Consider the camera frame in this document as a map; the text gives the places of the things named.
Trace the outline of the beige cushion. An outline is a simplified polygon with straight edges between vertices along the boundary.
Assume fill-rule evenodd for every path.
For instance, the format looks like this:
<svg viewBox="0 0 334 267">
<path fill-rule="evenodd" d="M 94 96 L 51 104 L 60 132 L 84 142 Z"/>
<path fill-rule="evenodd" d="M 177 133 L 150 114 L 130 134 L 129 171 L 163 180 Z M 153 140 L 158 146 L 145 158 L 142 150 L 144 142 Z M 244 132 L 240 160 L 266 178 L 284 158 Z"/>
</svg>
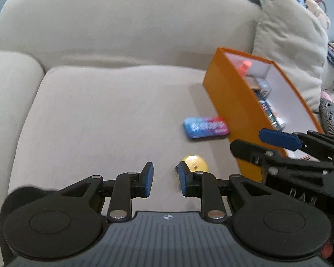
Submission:
<svg viewBox="0 0 334 267">
<path fill-rule="evenodd" d="M 252 54 L 277 63 L 308 107 L 318 111 L 328 35 L 309 10 L 296 0 L 266 0 Z"/>
</svg>

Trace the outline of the grey checked fabric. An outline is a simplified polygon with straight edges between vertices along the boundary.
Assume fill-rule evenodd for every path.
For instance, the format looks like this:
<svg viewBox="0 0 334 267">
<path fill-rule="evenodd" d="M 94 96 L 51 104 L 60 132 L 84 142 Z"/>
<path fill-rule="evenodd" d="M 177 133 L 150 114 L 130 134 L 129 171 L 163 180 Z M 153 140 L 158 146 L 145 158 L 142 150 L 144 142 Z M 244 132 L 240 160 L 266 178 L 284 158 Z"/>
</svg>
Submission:
<svg viewBox="0 0 334 267">
<path fill-rule="evenodd" d="M 325 134 L 334 137 L 334 103 L 328 99 L 321 98 L 319 113 Z"/>
</svg>

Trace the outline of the clear plastic cube box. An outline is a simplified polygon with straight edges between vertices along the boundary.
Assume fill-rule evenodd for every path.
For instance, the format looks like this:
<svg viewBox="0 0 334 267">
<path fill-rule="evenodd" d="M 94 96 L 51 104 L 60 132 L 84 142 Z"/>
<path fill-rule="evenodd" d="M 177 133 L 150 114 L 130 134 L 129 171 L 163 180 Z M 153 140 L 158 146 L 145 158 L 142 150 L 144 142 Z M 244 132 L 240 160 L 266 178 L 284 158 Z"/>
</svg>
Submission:
<svg viewBox="0 0 334 267">
<path fill-rule="evenodd" d="M 245 78 L 245 82 L 250 89 L 254 91 L 257 90 L 260 91 L 261 94 L 264 95 L 265 97 L 269 96 L 271 92 L 271 86 L 263 78 L 247 75 Z"/>
</svg>

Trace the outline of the dark blue shampoo bottle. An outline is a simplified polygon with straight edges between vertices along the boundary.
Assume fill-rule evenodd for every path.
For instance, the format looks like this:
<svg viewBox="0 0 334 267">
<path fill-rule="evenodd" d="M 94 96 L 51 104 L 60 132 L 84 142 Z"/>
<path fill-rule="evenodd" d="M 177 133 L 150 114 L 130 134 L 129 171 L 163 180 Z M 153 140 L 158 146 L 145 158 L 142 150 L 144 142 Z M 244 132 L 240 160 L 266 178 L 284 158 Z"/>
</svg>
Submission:
<svg viewBox="0 0 334 267">
<path fill-rule="evenodd" d="M 269 119 L 269 122 L 271 123 L 272 127 L 277 131 L 282 131 L 287 122 L 277 114 L 274 107 L 269 103 L 267 99 L 259 99 L 259 104 L 262 107 L 264 113 Z"/>
</svg>

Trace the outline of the orange cardboard box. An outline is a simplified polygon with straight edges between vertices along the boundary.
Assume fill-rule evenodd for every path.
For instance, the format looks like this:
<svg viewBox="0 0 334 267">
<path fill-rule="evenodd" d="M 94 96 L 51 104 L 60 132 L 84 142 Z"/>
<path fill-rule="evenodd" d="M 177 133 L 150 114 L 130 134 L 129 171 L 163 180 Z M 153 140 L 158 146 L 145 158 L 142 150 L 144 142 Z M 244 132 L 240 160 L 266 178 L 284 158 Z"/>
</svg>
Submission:
<svg viewBox="0 0 334 267">
<path fill-rule="evenodd" d="M 272 128 L 255 92 L 237 72 L 243 61 L 251 61 L 249 74 L 262 77 L 271 86 L 269 101 L 285 119 L 288 133 L 323 129 L 293 83 L 270 60 L 230 48 L 219 47 L 206 70 L 203 86 L 216 112 L 229 127 L 229 140 L 242 139 L 261 144 L 259 131 Z"/>
</svg>

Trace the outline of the blue red snack packet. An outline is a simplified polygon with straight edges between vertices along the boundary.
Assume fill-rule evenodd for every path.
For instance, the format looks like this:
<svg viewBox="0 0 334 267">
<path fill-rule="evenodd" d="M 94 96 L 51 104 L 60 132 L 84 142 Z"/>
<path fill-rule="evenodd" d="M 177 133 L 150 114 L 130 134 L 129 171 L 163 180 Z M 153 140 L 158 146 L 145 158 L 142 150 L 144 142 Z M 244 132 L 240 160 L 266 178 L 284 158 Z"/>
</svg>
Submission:
<svg viewBox="0 0 334 267">
<path fill-rule="evenodd" d="M 188 117 L 183 122 L 189 139 L 222 138 L 229 134 L 229 128 L 221 117 Z"/>
</svg>

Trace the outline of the beige sofa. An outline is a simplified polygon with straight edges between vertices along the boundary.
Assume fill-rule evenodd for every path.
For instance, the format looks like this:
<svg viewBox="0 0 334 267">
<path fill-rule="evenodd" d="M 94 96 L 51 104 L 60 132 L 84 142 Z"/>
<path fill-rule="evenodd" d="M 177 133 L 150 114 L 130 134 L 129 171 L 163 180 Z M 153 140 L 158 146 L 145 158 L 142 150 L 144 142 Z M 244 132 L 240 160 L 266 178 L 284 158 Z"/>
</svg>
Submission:
<svg viewBox="0 0 334 267">
<path fill-rule="evenodd" d="M 177 191 L 179 158 L 196 152 L 216 174 L 239 164 L 229 140 L 189 142 L 186 116 L 217 112 L 203 79 L 218 47 L 269 48 L 248 0 L 7 0 L 0 12 L 0 210 L 21 186 L 59 189 L 151 161 L 143 213 L 78 266 L 264 266 L 218 227 L 191 232 L 197 208 Z M 189 231 L 186 238 L 181 231 Z"/>
</svg>

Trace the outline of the yellow tape measure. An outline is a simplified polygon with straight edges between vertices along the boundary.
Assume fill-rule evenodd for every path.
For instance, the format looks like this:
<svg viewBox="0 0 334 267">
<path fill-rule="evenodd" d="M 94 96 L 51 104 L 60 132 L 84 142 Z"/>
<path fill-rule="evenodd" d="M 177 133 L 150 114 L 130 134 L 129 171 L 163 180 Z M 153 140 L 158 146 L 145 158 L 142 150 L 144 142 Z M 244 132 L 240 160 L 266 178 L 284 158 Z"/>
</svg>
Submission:
<svg viewBox="0 0 334 267">
<path fill-rule="evenodd" d="M 182 158 L 191 172 L 209 172 L 209 167 L 205 159 L 197 155 L 189 155 Z"/>
</svg>

